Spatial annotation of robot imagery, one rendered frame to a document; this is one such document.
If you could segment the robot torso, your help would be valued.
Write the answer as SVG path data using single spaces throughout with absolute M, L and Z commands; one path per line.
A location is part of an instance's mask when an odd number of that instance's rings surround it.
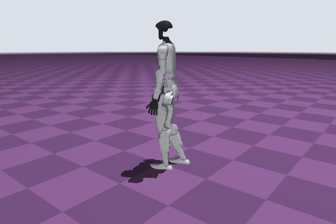
M 168 91 L 173 92 L 174 100 L 178 97 L 178 88 L 177 85 L 175 85 L 175 82 L 171 79 L 172 77 L 174 78 L 176 76 L 176 53 L 175 53 L 175 46 L 174 44 L 169 44 L 165 43 L 163 41 L 162 44 L 159 46 L 166 45 L 168 47 L 168 55 L 167 55 L 167 60 L 166 60 L 166 74 L 163 78 L 167 78 L 167 80 L 164 80 L 165 82 L 165 87 L 163 89 L 164 93 L 167 93 Z M 157 53 L 157 58 L 159 62 L 159 56 Z M 160 67 L 159 67 L 160 69 Z

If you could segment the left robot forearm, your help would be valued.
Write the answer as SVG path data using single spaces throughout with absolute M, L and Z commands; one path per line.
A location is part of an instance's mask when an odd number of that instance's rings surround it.
M 159 95 L 162 92 L 161 88 L 163 86 L 164 80 L 163 80 L 163 72 L 161 70 L 157 70 L 155 74 L 156 74 L 156 81 L 155 81 L 156 88 L 154 89 L 153 99 L 158 100 Z

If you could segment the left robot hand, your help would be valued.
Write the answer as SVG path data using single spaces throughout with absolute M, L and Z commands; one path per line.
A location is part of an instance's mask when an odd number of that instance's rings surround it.
M 154 94 L 153 94 L 154 95 Z M 160 99 L 160 95 L 159 95 L 159 98 L 158 98 L 158 100 L 155 100 L 155 99 L 153 99 L 153 97 L 152 97 L 152 101 L 150 102 L 150 104 L 148 104 L 147 106 L 146 106 L 146 109 L 149 107 L 149 111 L 148 111 L 148 113 L 150 113 L 150 110 L 151 110 L 151 115 L 152 115 L 152 111 L 153 111 L 153 115 L 157 115 L 157 110 L 158 110 L 158 102 L 159 102 L 159 99 Z M 155 113 L 155 110 L 156 110 L 156 113 Z

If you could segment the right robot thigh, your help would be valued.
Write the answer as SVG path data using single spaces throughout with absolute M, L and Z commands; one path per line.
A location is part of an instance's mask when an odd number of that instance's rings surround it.
M 177 102 L 178 98 L 179 98 L 179 95 L 175 100 L 173 100 L 173 102 Z M 168 112 L 168 115 L 167 115 L 167 120 L 165 122 L 165 127 L 170 128 L 171 131 L 172 131 L 172 135 L 174 135 L 178 132 L 177 125 L 172 123 L 172 118 L 173 118 L 173 115 L 174 115 L 174 104 L 172 103 L 172 105 L 168 105 L 168 107 L 169 107 L 168 108 L 169 112 Z

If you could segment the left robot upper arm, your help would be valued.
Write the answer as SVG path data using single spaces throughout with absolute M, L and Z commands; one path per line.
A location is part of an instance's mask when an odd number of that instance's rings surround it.
M 169 50 L 166 45 L 158 47 L 159 66 L 160 66 L 159 70 L 163 72 L 163 77 L 166 74 L 166 60 L 167 60 L 168 52 Z

